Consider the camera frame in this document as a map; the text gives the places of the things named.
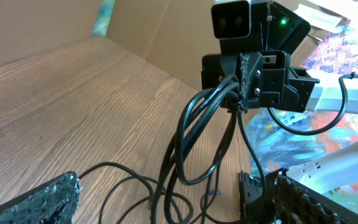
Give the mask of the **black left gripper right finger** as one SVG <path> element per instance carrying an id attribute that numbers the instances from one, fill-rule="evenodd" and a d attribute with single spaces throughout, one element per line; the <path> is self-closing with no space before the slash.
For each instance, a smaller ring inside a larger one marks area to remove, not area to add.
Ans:
<path id="1" fill-rule="evenodd" d="M 293 179 L 275 179 L 273 200 L 282 223 L 358 224 L 358 214 Z"/>

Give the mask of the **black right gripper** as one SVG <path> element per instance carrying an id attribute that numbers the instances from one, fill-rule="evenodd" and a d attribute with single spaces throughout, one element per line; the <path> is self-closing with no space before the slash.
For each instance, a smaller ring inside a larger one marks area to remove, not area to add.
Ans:
<path id="1" fill-rule="evenodd" d="M 310 24 L 268 0 L 215 1 L 211 17 L 221 51 L 203 56 L 201 84 L 220 83 L 220 107 L 304 112 L 319 80 L 290 64 Z"/>

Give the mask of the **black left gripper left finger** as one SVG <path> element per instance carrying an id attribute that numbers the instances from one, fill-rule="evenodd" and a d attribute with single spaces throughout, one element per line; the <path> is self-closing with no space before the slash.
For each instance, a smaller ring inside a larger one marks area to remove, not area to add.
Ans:
<path id="1" fill-rule="evenodd" d="M 65 172 L 0 205 L 0 224 L 72 223 L 79 196 L 76 173 Z"/>

